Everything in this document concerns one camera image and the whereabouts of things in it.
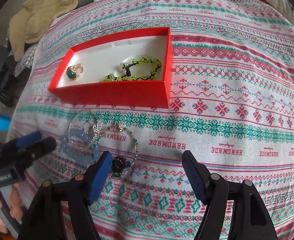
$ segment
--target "beaded bracelet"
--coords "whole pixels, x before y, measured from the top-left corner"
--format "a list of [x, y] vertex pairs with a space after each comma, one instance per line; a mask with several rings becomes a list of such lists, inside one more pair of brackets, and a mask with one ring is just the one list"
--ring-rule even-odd
[[[142, 63], [151, 63], [151, 65], [156, 65], [155, 70], [150, 71], [150, 76], [136, 77], [131, 76], [130, 68], [135, 65], [139, 65]], [[152, 59], [150, 57], [141, 57], [139, 60], [132, 60], [132, 64], [124, 63], [122, 65], [122, 69], [126, 70], [126, 74], [121, 77], [115, 77], [114, 74], [110, 73], [105, 76], [105, 79], [101, 82], [109, 82], [109, 81], [134, 81], [134, 80], [153, 80], [157, 71], [161, 68], [161, 61], [158, 59]]]
[[127, 161], [126, 158], [124, 158], [122, 156], [116, 156], [114, 158], [114, 160], [112, 161], [112, 166], [111, 166], [111, 175], [113, 175], [115, 177], [120, 177], [122, 174], [124, 174], [124, 175], [131, 174], [132, 167], [134, 166], [135, 161], [137, 160], [137, 157], [138, 157], [138, 140], [136, 139], [134, 134], [128, 128], [124, 127], [123, 125], [119, 124], [118, 122], [115, 122], [113, 126], [106, 128], [103, 132], [100, 133], [100, 135], [95, 140], [94, 145], [92, 146], [92, 152], [95, 151], [95, 148], [96, 148], [99, 140], [101, 139], [101, 137], [103, 137], [107, 133], [107, 131], [109, 131], [111, 128], [117, 128], [119, 132], [126, 131], [127, 133], [129, 133], [130, 136], [134, 140], [135, 149], [136, 149], [136, 155], [135, 155], [132, 163]]

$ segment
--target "green pattern stripe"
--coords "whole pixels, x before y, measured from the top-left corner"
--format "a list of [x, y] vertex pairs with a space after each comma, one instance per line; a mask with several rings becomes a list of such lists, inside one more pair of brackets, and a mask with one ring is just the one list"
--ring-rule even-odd
[[[48, 116], [71, 120], [76, 110], [65, 110], [60, 107], [28, 105], [17, 109], [17, 113], [39, 113]], [[150, 128], [152, 130], [165, 129], [168, 131], [180, 130], [197, 134], [209, 134], [211, 136], [234, 137], [257, 141], [272, 141], [294, 143], [294, 132], [281, 129], [269, 129], [261, 126], [247, 125], [242, 122], [224, 122], [215, 119], [195, 118], [190, 116], [159, 115], [132, 112], [96, 111], [97, 117], [104, 123], [122, 122], [127, 127]], [[79, 121], [88, 120], [88, 116], [80, 116]]]

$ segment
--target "green bead bracelet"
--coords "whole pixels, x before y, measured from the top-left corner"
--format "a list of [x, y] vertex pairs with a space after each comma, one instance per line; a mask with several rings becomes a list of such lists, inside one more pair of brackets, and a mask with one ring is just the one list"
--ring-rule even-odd
[[[150, 63], [151, 65], [155, 65], [155, 70], [150, 71], [150, 76], [143, 76], [143, 77], [136, 77], [132, 76], [130, 72], [130, 68], [135, 65], [140, 65], [143, 63]], [[123, 69], [126, 70], [126, 74], [122, 77], [115, 77], [114, 74], [110, 73], [109, 75], [105, 76], [105, 79], [101, 82], [109, 82], [109, 81], [134, 81], [134, 80], [153, 80], [157, 71], [161, 68], [162, 64], [161, 61], [158, 59], [153, 59], [150, 57], [141, 57], [139, 60], [132, 60], [132, 64], [123, 64]]]

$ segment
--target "metal screw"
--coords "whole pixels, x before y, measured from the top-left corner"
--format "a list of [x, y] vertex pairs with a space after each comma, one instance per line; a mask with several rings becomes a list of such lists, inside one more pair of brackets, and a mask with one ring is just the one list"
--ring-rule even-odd
[[76, 175], [76, 177], [74, 178], [75, 180], [82, 180], [85, 176], [83, 174], [78, 174]]
[[250, 179], [245, 179], [244, 180], [244, 183], [247, 185], [247, 186], [251, 186], [253, 184], [253, 182], [250, 180]]
[[46, 181], [43, 182], [42, 185], [43, 185], [44, 187], [48, 187], [48, 186], [50, 186], [50, 184], [51, 184], [51, 182], [50, 182], [49, 180], [46, 180]]
[[218, 174], [216, 174], [216, 173], [211, 174], [210, 177], [212, 179], [214, 179], [214, 180], [219, 180], [220, 179], [220, 176]]

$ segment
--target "open box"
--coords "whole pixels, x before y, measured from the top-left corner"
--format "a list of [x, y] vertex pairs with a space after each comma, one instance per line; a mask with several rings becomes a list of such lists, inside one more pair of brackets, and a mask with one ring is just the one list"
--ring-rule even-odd
[[[119, 65], [149, 56], [161, 61], [154, 80], [100, 82]], [[81, 63], [83, 73], [70, 80], [66, 70]], [[136, 65], [133, 75], [149, 75], [151, 64]], [[102, 36], [70, 48], [48, 90], [66, 103], [78, 105], [143, 106], [168, 108], [171, 86], [172, 44], [169, 27], [130, 30]]]

